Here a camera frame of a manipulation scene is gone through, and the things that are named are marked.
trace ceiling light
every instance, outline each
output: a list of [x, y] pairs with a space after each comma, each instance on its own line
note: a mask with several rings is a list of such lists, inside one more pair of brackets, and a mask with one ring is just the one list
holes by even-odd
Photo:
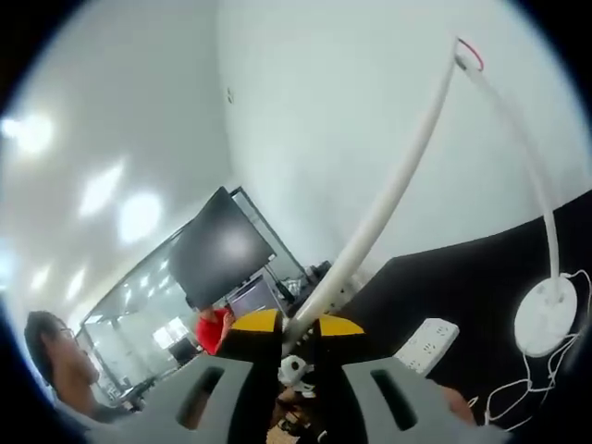
[[14, 139], [23, 151], [38, 154], [49, 146], [52, 124], [44, 116], [32, 115], [22, 120], [4, 118], [0, 126], [2, 135]]
[[85, 324], [95, 324], [99, 322], [99, 320], [101, 320], [102, 317], [102, 314], [96, 314], [95, 316], [91, 316], [86, 320]]
[[82, 282], [84, 281], [85, 273], [86, 273], [85, 269], [82, 268], [82, 270], [80, 270], [78, 273], [76, 273], [76, 275], [74, 275], [74, 277], [72, 278], [72, 281], [70, 282], [70, 285], [68, 287], [68, 292], [66, 293], [66, 300], [67, 301], [69, 301], [74, 296], [76, 296], [78, 294], [78, 292], [80, 291], [80, 289], [82, 288]]
[[161, 216], [160, 201], [153, 194], [138, 194], [121, 208], [119, 236], [126, 242], [137, 241], [150, 234]]
[[168, 277], [165, 277], [163, 280], [160, 281], [160, 284], [158, 284], [158, 288], [162, 289], [168, 282]]
[[109, 168], [101, 175], [89, 180], [82, 197], [80, 205], [80, 215], [89, 216], [103, 208], [117, 187], [121, 173], [123, 172], [123, 162]]
[[43, 285], [45, 285], [48, 276], [49, 265], [45, 266], [35, 274], [35, 276], [33, 277], [33, 281], [31, 282], [31, 290], [39, 290]]

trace white rod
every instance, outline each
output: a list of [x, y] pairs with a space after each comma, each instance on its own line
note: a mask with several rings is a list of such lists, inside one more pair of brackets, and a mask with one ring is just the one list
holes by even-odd
[[357, 270], [378, 236], [389, 222], [392, 213], [407, 186], [419, 161], [426, 150], [434, 127], [438, 122], [446, 94], [450, 86], [455, 65], [457, 39], [454, 39], [446, 71], [438, 81], [438, 88], [430, 102], [429, 109], [421, 120], [413, 143], [402, 161], [395, 166], [388, 177], [386, 187], [378, 194], [372, 207], [358, 226], [353, 237], [339, 254], [335, 264], [314, 289], [313, 294], [304, 303], [298, 313], [289, 321], [284, 332], [283, 355], [287, 355], [310, 325], [328, 308], [343, 288], [345, 281]]
[[471, 63], [467, 63], [464, 57], [459, 58], [461, 59], [461, 65], [465, 68], [464, 72], [478, 87], [481, 93], [490, 100], [498, 116], [508, 123], [513, 136], [517, 139], [518, 145], [522, 149], [528, 177], [530, 178], [530, 183], [535, 191], [536, 200], [542, 210], [543, 220], [545, 221], [547, 243], [549, 244], [550, 274], [554, 281], [553, 285], [555, 286], [555, 298], [553, 302], [558, 302], [560, 299], [557, 279], [559, 276], [559, 245], [557, 242], [555, 219], [553, 217], [553, 209], [556, 205], [556, 199], [553, 195], [549, 172], [545, 168], [545, 164], [540, 157], [540, 153], [532, 137], [512, 107], [496, 90], [493, 89], [480, 71], [478, 71]]

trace red cloth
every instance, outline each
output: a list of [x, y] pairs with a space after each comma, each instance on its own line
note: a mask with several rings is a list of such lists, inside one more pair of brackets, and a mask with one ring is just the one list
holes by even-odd
[[218, 351], [220, 337], [222, 336], [222, 328], [224, 328], [224, 315], [229, 313], [229, 309], [220, 308], [214, 310], [214, 313], [216, 314], [217, 322], [208, 321], [207, 319], [202, 319], [200, 317], [197, 327], [195, 328], [197, 340], [202, 344], [202, 347], [212, 355], [216, 354]]

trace yellow part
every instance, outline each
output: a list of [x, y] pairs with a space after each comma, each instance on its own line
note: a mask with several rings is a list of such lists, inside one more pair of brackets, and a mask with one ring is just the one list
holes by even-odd
[[322, 314], [318, 322], [321, 325], [321, 336], [348, 336], [364, 333], [361, 327], [342, 317]]
[[273, 333], [276, 326], [277, 313], [278, 310], [275, 308], [248, 313], [237, 319], [232, 325], [232, 329], [243, 331], [268, 331]]

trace white lamp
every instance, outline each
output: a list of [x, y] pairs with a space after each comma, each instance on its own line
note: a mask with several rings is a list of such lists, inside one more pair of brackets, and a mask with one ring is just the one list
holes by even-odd
[[376, 239], [389, 222], [402, 195], [405, 193], [427, 143], [434, 131], [448, 89], [454, 66], [458, 65], [490, 100], [499, 117], [509, 124], [513, 136], [523, 149], [528, 175], [536, 193], [547, 230], [549, 243], [550, 277], [535, 285], [522, 300], [514, 319], [514, 335], [518, 348], [528, 356], [544, 356], [559, 346], [568, 334], [575, 318], [577, 297], [572, 283], [559, 276], [559, 248], [551, 203], [549, 175], [538, 157], [530, 137], [520, 124], [512, 108], [491, 88], [480, 70], [457, 54], [460, 40], [455, 38], [450, 59], [438, 81], [431, 106], [413, 138], [409, 151], [378, 194], [365, 219], [351, 240], [339, 254], [335, 264], [319, 283], [298, 313], [288, 322], [284, 334], [283, 354], [287, 355], [310, 325], [333, 302], [347, 278], [360, 266]]

